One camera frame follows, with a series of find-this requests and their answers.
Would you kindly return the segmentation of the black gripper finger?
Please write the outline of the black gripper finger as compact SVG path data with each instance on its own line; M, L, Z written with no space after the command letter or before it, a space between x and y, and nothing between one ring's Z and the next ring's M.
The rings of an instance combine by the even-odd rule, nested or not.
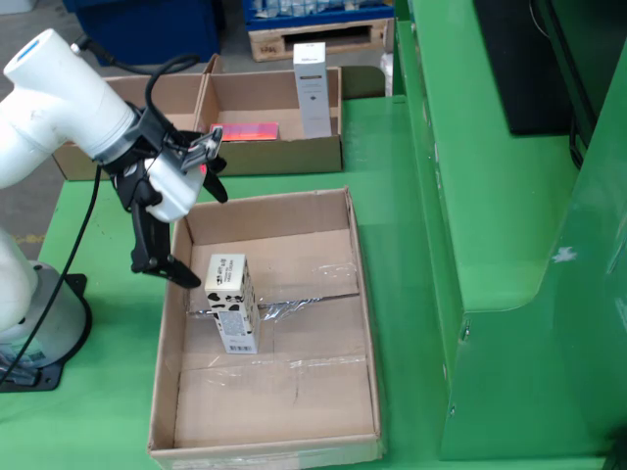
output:
M147 178L116 178L115 189L123 208L131 214L135 245L131 270L167 279L182 288L196 288L200 279L170 253L169 223L148 213L148 207L163 201Z
M206 174L203 182L204 188L221 204L228 201L227 191L218 178L218 174L227 166L226 160L216 156L206 163Z

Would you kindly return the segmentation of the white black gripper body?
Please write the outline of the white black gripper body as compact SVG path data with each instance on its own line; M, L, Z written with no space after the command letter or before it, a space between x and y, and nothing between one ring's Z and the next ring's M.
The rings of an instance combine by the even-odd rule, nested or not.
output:
M120 157L102 164L110 175L122 207L131 212L133 202L158 221L177 221L197 202L204 174L196 168L183 174L166 157Z

